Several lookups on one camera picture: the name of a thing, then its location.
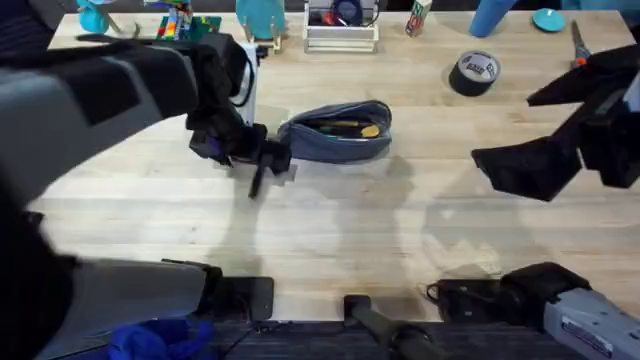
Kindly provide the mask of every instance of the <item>pencil case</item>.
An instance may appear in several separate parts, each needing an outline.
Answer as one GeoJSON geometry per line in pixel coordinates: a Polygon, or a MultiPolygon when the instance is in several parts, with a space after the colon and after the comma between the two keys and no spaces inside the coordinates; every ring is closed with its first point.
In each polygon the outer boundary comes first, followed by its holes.
{"type": "Polygon", "coordinates": [[[378,155],[391,143],[391,110],[377,100],[327,105],[294,116],[278,128],[278,138],[291,148],[296,159],[328,163],[366,160],[378,155]],[[359,121],[377,126],[375,137],[352,138],[327,135],[317,124],[359,121]]]}

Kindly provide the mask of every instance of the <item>white box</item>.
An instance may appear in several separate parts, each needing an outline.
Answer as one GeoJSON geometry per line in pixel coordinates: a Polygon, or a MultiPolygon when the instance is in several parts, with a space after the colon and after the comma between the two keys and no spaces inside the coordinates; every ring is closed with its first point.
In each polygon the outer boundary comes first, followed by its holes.
{"type": "MultiPolygon", "coordinates": [[[[311,52],[360,52],[376,53],[380,34],[378,24],[363,26],[311,26],[310,12],[329,9],[332,0],[309,0],[304,6],[304,27],[302,39],[304,51],[311,52]]],[[[379,9],[375,0],[362,0],[363,10],[375,14],[379,9]]]]}

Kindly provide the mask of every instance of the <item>scissors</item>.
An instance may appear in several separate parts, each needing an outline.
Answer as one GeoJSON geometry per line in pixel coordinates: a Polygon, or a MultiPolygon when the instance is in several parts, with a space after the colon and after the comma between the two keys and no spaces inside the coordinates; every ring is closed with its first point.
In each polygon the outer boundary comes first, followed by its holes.
{"type": "Polygon", "coordinates": [[[582,35],[580,35],[580,29],[578,29],[578,23],[575,20],[571,22],[571,37],[573,38],[573,45],[576,48],[576,59],[571,62],[571,68],[575,69],[587,63],[587,58],[591,56],[591,52],[584,45],[584,40],[582,40],[582,35]]]}

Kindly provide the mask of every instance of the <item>wooden table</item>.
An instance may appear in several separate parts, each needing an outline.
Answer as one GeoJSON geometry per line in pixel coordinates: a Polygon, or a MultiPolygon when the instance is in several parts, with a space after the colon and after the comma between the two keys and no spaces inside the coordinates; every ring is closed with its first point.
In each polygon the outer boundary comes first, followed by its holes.
{"type": "MultiPolygon", "coordinates": [[[[615,12],[565,13],[587,46],[632,43],[615,12]]],[[[153,35],[161,14],[135,18],[153,35]]],[[[247,198],[253,167],[229,171],[187,147],[184,118],[167,120],[106,151],[53,184],[33,209],[60,251],[142,260],[216,264],[226,274],[276,279],[276,319],[338,319],[342,296],[367,293],[392,317],[439,317],[422,298],[442,277],[499,277],[556,261],[640,316],[640,191],[602,186],[581,172],[552,202],[501,194],[474,166],[478,147],[550,134],[574,106],[528,108],[525,98],[568,69],[569,28],[546,34],[531,13],[511,12],[495,34],[467,33],[471,13],[431,13],[424,33],[404,34],[408,14],[380,17],[377,55],[302,51],[301,14],[287,15],[284,53],[260,67],[258,121],[272,131],[325,104],[380,99],[393,111],[384,157],[336,166],[295,160],[294,181],[267,179],[247,198]],[[484,96],[465,98],[446,78],[463,52],[485,50],[502,63],[484,96]]],[[[243,41],[235,15],[222,31],[243,41]]],[[[67,15],[52,48],[81,33],[67,15]]]]}

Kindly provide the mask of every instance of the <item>duct tape roll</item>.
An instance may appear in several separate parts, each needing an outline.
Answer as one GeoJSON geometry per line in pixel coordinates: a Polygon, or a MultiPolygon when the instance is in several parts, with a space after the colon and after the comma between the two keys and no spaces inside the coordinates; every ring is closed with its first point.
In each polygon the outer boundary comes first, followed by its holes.
{"type": "Polygon", "coordinates": [[[500,75],[500,63],[484,51],[469,51],[460,57],[449,74],[449,84],[464,96],[484,94],[500,75]]]}

